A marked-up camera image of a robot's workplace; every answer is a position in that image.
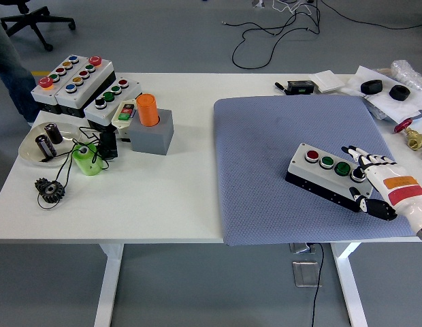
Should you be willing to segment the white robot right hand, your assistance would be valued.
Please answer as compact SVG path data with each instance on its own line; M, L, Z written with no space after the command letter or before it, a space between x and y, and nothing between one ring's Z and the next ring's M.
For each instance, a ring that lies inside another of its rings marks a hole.
M350 188L362 211L384 220L397 215L407 218L412 231L422 240L422 187L405 167L383 155L373 155L356 146L342 147L359 164L367 179L383 197L370 200Z

